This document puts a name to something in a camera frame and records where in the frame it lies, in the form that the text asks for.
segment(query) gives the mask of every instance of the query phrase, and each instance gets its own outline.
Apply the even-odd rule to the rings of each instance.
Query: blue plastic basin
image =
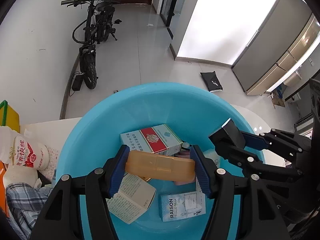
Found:
[[[208,135],[229,117],[240,130],[253,133],[246,120],[226,101],[197,87],[177,83],[152,83],[131,87],[106,98],[92,108],[74,127],[63,146],[57,167],[57,180],[63,174],[87,175],[115,156],[121,142],[120,133],[167,123],[183,140],[198,144],[202,151],[214,148]],[[250,150],[263,159],[262,153]],[[241,169],[228,161],[221,167],[241,176]],[[206,214],[173,222],[162,222],[158,195],[195,190],[195,184],[175,186],[172,181],[153,179],[156,196],[149,210],[127,225],[111,215],[120,240],[197,240],[201,239],[213,200],[206,199]],[[228,239],[235,239],[239,217],[236,196]],[[85,198],[81,197],[81,217],[86,240],[90,240]]]

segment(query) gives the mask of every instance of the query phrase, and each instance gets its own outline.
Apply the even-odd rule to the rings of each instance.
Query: plaid shirt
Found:
[[[9,223],[22,240],[28,240],[52,188],[34,189],[26,183],[10,184],[6,188]]]

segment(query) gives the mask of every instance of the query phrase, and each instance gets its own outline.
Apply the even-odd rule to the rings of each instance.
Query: black folding bicycle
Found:
[[[89,89],[94,89],[97,85],[97,72],[96,72],[96,45],[100,44],[102,41],[106,41],[111,34],[117,41],[114,33],[116,29],[112,27],[113,24],[119,24],[121,20],[117,19],[112,23],[113,13],[115,8],[113,4],[120,3],[121,0],[65,0],[61,2],[61,5],[68,4],[68,6],[73,5],[77,7],[82,4],[89,4],[88,7],[88,17],[82,23],[80,23],[73,31],[72,38],[75,42],[83,44],[79,49],[80,51],[80,75],[78,78],[80,80],[80,86],[82,80]],[[95,24],[91,24],[92,16],[95,15]],[[75,38],[76,30],[86,23],[84,33],[84,41],[78,41]]]

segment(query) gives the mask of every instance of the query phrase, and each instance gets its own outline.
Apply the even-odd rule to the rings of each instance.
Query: translucent orange case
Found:
[[[129,153],[125,171],[153,179],[193,181],[195,162],[190,159],[133,150]]]

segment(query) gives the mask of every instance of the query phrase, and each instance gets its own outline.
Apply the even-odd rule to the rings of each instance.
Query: white table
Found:
[[[241,106],[232,106],[247,120],[256,134],[270,132],[270,127],[257,114]],[[20,133],[24,134],[26,129],[26,133],[29,133],[32,138],[61,152],[68,135],[80,119],[81,117],[21,125]],[[285,167],[284,158],[269,150],[262,152],[266,164]]]

